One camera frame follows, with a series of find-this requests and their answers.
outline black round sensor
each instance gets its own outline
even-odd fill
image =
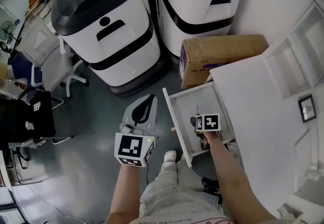
[[[101,26],[107,26],[110,23],[109,17],[103,17],[100,19],[100,25]]]

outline black and white marker cube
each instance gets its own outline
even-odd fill
[[[218,113],[197,115],[197,131],[219,131],[221,129],[222,127]]]
[[[116,133],[114,155],[123,165],[145,167],[155,149],[155,137]]]

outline hand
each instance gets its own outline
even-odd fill
[[[212,141],[219,139],[219,136],[213,131],[205,131],[204,136],[206,137],[209,144]]]

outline black framed picture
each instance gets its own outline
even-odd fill
[[[317,116],[312,95],[302,98],[298,101],[298,104],[304,123],[316,119]]]

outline open white drawer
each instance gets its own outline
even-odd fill
[[[208,151],[201,149],[200,138],[196,136],[194,127],[190,123],[190,118],[197,115],[197,107],[200,114],[220,114],[223,143],[227,143],[235,138],[228,115],[222,110],[217,98],[214,82],[209,82],[170,96],[167,89],[163,88],[163,93],[189,167],[192,167],[190,157]]]

